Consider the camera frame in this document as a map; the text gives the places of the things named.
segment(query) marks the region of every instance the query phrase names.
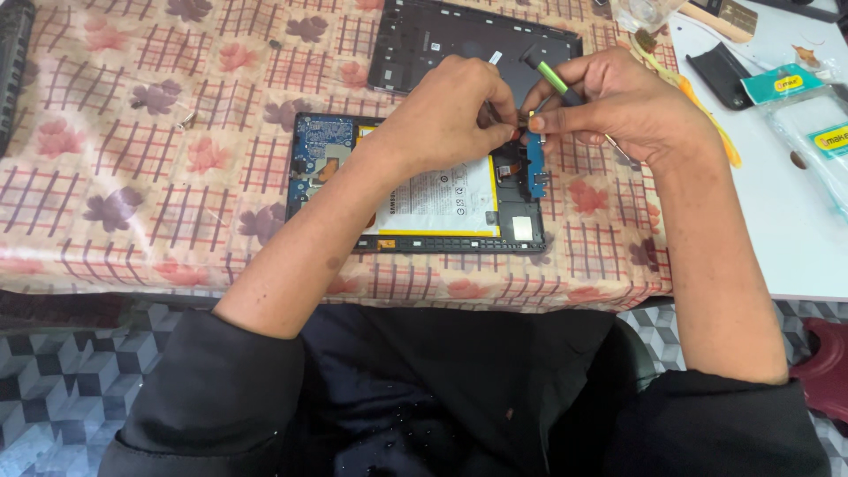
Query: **gray geometric floor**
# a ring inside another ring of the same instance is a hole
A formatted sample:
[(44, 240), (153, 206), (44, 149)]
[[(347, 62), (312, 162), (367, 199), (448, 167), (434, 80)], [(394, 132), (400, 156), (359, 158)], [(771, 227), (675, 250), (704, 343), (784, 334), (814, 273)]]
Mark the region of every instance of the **gray geometric floor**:
[[(848, 303), (780, 301), (790, 363), (809, 355), (799, 316), (848, 323)], [(0, 337), (0, 477), (97, 475), (103, 450), (156, 366), (181, 313), (135, 310), (126, 328)], [(619, 317), (642, 337), (657, 372), (685, 369), (673, 306)], [(813, 418), (833, 475), (848, 477), (848, 440)]]
[[(775, 300), (774, 311), (784, 332), (784, 348), (789, 364), (810, 356), (810, 349), (799, 317), (824, 318), (832, 323), (848, 324), (848, 303)], [(668, 369), (686, 369), (678, 340), (678, 321), (674, 305), (633, 310), (618, 316), (639, 333), (648, 346), (658, 373)], [(830, 457), (832, 475), (848, 477), (848, 439), (842, 437), (828, 419), (810, 415), (818, 438)]]

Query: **person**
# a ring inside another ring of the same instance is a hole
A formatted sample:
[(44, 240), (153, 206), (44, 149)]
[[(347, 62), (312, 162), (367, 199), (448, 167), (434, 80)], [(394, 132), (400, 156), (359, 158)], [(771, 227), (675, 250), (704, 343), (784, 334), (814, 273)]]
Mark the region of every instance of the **person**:
[[(548, 134), (545, 149), (606, 133), (654, 174), (688, 371), (621, 408), (570, 414), (595, 401), (581, 393), (610, 313), (318, 305), (390, 191), (516, 137), (497, 68), (450, 56), (211, 313), (184, 314), (99, 474), (828, 474), (715, 128), (621, 48), (556, 70), (587, 103), (544, 103), (529, 127)], [(540, 81), (522, 111), (553, 93)], [(481, 128), (485, 101), (501, 122)]]

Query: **hand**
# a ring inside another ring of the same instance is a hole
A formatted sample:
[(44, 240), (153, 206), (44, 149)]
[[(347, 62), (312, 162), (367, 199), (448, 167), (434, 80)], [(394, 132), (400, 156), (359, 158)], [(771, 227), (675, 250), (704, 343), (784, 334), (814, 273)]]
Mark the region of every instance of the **hand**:
[[(477, 124), (485, 101), (502, 123)], [(357, 146), (384, 148), (400, 180), (450, 169), (484, 157), (513, 137), (518, 116), (512, 91), (498, 68), (481, 59), (451, 55), (430, 70), (380, 127)]]
[[(609, 134), (631, 157), (660, 174), (678, 166), (681, 157), (724, 157), (721, 137), (709, 118), (624, 48), (572, 59), (554, 70), (587, 103), (563, 108), (557, 93), (533, 116), (531, 131), (551, 134), (545, 152), (559, 147), (560, 135), (574, 132), (587, 144), (601, 144), (606, 140), (603, 133)], [(540, 80), (527, 94), (522, 111), (538, 108), (554, 92)], [(720, 152), (705, 154), (716, 149)]]

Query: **table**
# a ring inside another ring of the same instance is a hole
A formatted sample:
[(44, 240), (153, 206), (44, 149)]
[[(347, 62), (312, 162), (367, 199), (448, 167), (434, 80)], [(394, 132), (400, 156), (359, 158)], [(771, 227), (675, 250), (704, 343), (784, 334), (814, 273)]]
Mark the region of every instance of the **table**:
[[(836, 24), (790, 14), (739, 0), (759, 14), (753, 40), (740, 48), (755, 58), (779, 66), (795, 61), (792, 45), (815, 51), (820, 60), (833, 59), (848, 74), (848, 46)], [(690, 23), (670, 22), (678, 67), (700, 101), (728, 132), (742, 157), (734, 183), (745, 214), (756, 257), (769, 293), (778, 299), (848, 301), (848, 223), (818, 189), (811, 171), (789, 160), (789, 146), (773, 133), (756, 108), (733, 112), (724, 108), (687, 64), (718, 41)], [(740, 61), (751, 72), (757, 68)]]
[[(462, 4), (576, 31), (586, 53), (627, 35), (592, 0)], [(36, 6), (0, 164), (6, 290), (220, 295), (267, 239), (247, 224), (282, 224), (294, 112), (385, 116), (402, 101), (365, 84), (382, 0)], [(174, 128), (189, 112), (193, 127)], [(353, 255), (326, 301), (619, 311), (667, 294), (653, 180), (620, 162), (575, 143), (549, 158), (543, 255)]]

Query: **black clothing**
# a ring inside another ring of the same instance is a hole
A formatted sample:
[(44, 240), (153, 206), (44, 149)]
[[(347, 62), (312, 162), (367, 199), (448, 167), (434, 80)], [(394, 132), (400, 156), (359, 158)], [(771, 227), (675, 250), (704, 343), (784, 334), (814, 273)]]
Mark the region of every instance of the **black clothing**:
[(100, 475), (828, 474), (798, 382), (592, 397), (614, 319), (319, 306), (277, 340), (187, 311)]

